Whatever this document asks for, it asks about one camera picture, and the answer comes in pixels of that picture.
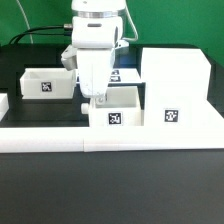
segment white base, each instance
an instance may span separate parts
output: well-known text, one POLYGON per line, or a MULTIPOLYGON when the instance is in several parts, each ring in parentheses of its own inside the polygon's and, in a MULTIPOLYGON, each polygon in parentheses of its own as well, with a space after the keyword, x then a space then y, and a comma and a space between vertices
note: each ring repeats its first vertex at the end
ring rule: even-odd
POLYGON ((7 128, 0 129, 0 152, 93 152, 169 149, 224 149, 224 119, 209 104, 203 126, 178 128, 7 128))

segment small white box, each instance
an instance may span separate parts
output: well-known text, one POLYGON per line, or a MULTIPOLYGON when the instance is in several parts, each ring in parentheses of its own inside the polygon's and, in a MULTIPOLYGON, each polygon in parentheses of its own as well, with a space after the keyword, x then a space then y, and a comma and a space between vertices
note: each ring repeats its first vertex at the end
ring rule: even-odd
POLYGON ((20 79, 23 99, 71 99, 75 76, 64 68, 27 68, 20 79))
POLYGON ((82 113, 89 115, 90 127, 141 126, 141 106, 136 86, 109 87, 106 101, 95 99, 82 104, 82 113))

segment white block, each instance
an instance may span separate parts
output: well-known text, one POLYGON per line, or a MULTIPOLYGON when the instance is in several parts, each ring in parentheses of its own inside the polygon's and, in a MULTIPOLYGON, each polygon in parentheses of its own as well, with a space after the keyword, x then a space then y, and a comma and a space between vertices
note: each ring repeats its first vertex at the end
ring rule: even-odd
POLYGON ((0 94, 0 121, 5 116, 6 112, 9 109, 8 97, 7 94, 0 94))

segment green background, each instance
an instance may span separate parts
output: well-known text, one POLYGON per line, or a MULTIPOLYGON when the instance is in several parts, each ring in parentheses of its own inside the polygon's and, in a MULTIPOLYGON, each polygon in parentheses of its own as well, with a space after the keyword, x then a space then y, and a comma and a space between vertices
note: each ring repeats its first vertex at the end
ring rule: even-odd
MULTIPOLYGON (((31 27, 71 23, 71 0, 20 0, 31 27)), ((192 44, 224 65, 223 0, 127 0, 139 44, 192 44)), ((15 0, 0 0, 0 43, 26 30, 15 0)), ((132 35, 130 28, 127 35, 132 35)), ((22 42, 29 43, 29 38, 22 42)), ((69 37, 34 37, 35 43, 69 43, 69 37)))

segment open white box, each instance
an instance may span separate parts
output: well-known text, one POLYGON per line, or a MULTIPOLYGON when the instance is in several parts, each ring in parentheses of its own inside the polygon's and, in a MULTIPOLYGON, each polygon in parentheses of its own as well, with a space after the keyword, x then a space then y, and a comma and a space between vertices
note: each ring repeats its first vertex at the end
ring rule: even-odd
POLYGON ((27 68, 20 85, 23 99, 71 99, 76 85, 75 70, 27 68))

